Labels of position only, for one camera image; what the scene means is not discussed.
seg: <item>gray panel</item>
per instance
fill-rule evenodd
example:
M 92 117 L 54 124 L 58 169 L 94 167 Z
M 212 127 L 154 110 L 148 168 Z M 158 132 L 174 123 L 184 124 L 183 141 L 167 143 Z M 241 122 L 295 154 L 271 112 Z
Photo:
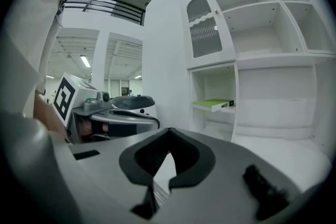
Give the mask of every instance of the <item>gray panel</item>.
M 206 135 L 179 130 L 209 146 L 216 164 L 208 177 L 193 188 L 173 189 L 169 199 L 152 218 L 157 223 L 257 223 L 258 201 L 250 194 L 243 173 L 255 164 L 278 189 L 286 189 L 289 200 L 300 190 L 284 174 L 239 145 Z
M 214 18 L 207 19 L 190 28 L 194 58 L 222 50 L 221 39 Z
M 207 0 L 192 0 L 188 4 L 187 13 L 189 23 L 196 19 L 201 18 L 211 12 L 210 6 Z

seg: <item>fluorescent light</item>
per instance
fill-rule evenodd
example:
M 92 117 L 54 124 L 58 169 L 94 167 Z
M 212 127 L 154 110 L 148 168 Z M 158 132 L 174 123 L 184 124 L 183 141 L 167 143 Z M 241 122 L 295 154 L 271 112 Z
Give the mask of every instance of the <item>fluorescent light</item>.
M 88 62 L 88 59 L 86 59 L 86 56 L 85 56 L 85 55 L 81 55 L 81 56 L 80 56 L 80 59 L 82 59 L 84 65 L 85 65 L 86 67 L 91 67 L 90 64 L 89 64 L 89 62 Z

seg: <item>cabinet door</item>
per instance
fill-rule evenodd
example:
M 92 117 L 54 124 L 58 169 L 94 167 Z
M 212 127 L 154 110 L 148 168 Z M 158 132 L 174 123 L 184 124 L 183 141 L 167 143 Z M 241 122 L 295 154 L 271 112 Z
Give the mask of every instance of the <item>cabinet door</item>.
M 231 35 L 216 0 L 182 5 L 187 69 L 236 59 Z

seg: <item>black slot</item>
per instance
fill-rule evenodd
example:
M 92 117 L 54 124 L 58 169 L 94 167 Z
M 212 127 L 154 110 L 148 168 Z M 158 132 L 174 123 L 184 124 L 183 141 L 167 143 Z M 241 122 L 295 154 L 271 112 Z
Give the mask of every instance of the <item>black slot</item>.
M 89 157 L 93 157 L 96 155 L 99 155 L 100 153 L 96 150 L 93 151 L 85 151 L 85 152 L 80 152 L 80 153 L 74 153 L 74 157 L 75 159 L 78 161 L 80 159 L 85 159 L 85 158 L 89 158 Z

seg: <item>black railing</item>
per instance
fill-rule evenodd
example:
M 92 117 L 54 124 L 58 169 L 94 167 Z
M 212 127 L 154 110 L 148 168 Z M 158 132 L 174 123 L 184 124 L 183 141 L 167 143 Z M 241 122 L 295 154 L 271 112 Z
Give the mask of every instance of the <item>black railing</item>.
M 67 0 L 64 8 L 80 8 L 83 12 L 105 12 L 143 25 L 145 10 L 121 0 Z

